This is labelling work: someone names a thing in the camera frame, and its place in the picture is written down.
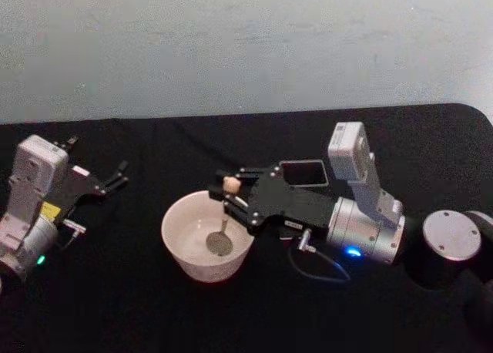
spoon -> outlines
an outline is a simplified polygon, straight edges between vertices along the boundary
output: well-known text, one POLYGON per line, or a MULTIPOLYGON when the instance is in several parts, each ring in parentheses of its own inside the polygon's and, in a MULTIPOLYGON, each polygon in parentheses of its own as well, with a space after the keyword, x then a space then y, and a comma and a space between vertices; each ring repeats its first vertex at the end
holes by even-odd
POLYGON ((228 235, 226 235, 227 224, 228 217, 224 216, 221 222, 221 231, 211 232, 207 235, 206 239, 207 249, 220 257, 228 255, 233 251, 233 242, 228 235))

white wall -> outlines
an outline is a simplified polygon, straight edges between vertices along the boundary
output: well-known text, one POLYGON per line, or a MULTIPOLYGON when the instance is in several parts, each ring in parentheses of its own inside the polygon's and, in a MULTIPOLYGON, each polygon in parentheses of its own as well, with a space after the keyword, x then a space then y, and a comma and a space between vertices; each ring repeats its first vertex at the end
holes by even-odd
POLYGON ((0 120, 467 103, 493 0, 0 0, 0 120))

spoon handle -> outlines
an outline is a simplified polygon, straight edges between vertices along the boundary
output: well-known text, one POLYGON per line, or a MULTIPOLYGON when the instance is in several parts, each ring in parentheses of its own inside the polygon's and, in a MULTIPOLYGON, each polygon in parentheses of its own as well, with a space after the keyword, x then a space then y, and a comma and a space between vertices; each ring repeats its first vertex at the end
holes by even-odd
POLYGON ((228 225, 228 216, 225 214, 221 222, 221 232, 224 234, 228 225))

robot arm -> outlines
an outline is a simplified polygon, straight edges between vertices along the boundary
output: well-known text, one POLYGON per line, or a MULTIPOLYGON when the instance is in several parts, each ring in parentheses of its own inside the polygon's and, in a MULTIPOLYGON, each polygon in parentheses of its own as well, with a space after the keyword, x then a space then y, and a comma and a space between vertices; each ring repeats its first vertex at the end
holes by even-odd
POLYGON ((128 181, 123 176, 126 162, 106 181, 69 165, 68 151, 75 141, 71 138, 60 146, 31 136, 18 145, 10 177, 12 192, 0 221, 0 291, 1 286, 8 290, 26 280, 56 243, 62 225, 72 230, 68 244, 86 231, 68 219, 78 204, 104 199, 128 181))
POLYGON ((233 176, 243 185, 252 185, 247 207, 220 186, 210 187, 210 197, 225 200, 225 211, 252 235, 261 232, 266 223, 277 222, 299 235, 309 229, 312 237, 352 254, 394 263, 402 251, 407 220, 402 215, 402 203, 380 187, 363 124, 338 123, 328 151, 336 177, 348 180, 355 200, 333 199, 290 185, 283 164, 267 169, 242 168, 234 175, 217 172, 219 184, 224 177, 233 176))

metal cylinder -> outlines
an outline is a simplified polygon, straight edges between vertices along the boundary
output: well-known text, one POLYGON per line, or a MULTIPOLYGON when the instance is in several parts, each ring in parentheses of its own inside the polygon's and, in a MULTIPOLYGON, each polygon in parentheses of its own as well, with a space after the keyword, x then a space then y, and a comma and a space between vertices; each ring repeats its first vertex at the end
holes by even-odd
POLYGON ((16 275, 25 281, 37 260, 56 241, 58 231, 53 222, 40 215, 21 247, 15 252, 7 252, 0 257, 0 270, 8 276, 16 275))
POLYGON ((353 200, 340 197, 329 223, 327 242, 334 247, 355 247, 365 256, 391 264, 402 238, 405 217, 397 228, 386 228, 362 213, 353 200))
POLYGON ((430 214, 424 220, 422 235, 404 265, 416 283, 431 290, 450 286, 481 248, 475 223, 452 210, 430 214))

